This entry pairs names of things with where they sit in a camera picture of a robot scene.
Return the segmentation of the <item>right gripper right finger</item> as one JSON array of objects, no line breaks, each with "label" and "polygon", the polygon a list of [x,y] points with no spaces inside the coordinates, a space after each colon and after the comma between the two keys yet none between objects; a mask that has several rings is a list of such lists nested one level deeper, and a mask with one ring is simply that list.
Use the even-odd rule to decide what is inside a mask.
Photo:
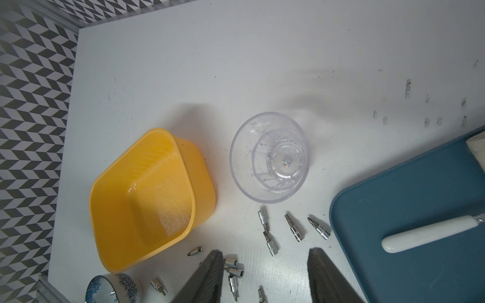
[{"label": "right gripper right finger", "polygon": [[364,302],[322,248],[309,250],[310,294],[316,302]]}]

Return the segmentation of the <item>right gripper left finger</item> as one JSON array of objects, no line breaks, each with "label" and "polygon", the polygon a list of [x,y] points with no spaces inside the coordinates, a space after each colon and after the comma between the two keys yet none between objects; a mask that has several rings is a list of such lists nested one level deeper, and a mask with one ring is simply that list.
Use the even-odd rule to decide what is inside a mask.
[{"label": "right gripper left finger", "polygon": [[221,301],[224,258],[219,250],[211,251],[172,302]]}]

